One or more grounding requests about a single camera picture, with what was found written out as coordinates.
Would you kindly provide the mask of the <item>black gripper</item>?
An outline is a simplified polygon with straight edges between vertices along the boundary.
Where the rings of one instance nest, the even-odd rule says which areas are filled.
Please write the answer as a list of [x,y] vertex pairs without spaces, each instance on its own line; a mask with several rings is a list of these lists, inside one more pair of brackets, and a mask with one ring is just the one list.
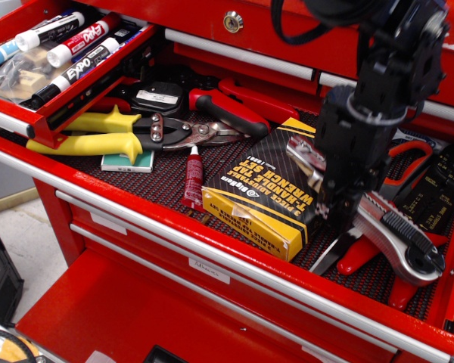
[[382,186],[390,162],[388,146],[405,109],[376,113],[356,100],[355,88],[338,85],[323,101],[315,148],[325,157],[316,213],[343,233],[356,228],[367,237],[377,231],[372,191]]

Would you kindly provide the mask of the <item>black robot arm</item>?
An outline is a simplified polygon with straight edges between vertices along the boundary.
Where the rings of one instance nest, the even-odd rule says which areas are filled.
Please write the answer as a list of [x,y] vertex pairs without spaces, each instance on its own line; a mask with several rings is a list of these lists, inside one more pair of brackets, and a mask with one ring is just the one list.
[[347,231],[362,195],[382,186],[390,142],[408,109],[421,111],[439,91],[448,10],[443,1],[307,1],[306,7],[317,26],[288,36],[283,4],[272,2],[272,24],[284,42],[302,45],[343,26],[359,32],[357,83],[327,93],[314,138],[326,160],[316,211]]

